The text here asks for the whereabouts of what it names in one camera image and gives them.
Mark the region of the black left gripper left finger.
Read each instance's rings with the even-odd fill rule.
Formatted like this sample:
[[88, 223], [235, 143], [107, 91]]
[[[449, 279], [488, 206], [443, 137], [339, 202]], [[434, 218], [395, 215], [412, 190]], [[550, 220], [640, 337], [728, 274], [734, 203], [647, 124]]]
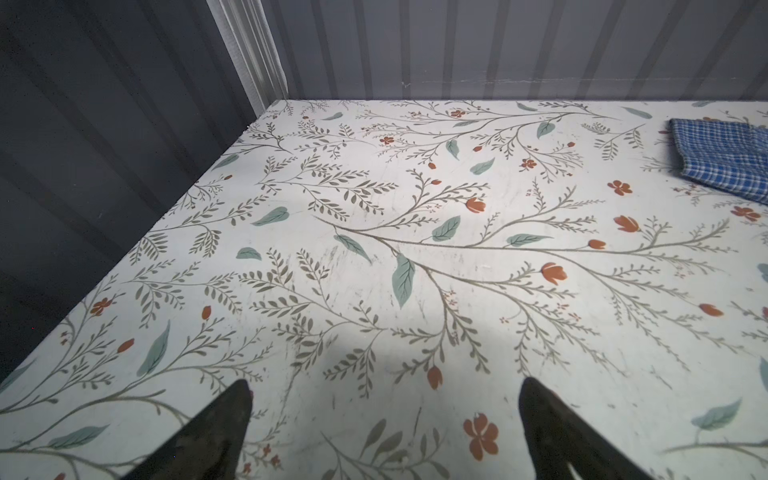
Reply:
[[127, 479], [233, 479], [253, 400], [237, 380], [131, 470]]

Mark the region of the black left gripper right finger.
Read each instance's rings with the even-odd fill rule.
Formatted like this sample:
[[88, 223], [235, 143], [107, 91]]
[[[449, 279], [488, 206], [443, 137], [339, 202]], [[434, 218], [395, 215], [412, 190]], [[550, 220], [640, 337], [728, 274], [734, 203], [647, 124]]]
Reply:
[[539, 380], [524, 379], [518, 409], [538, 479], [651, 478]]

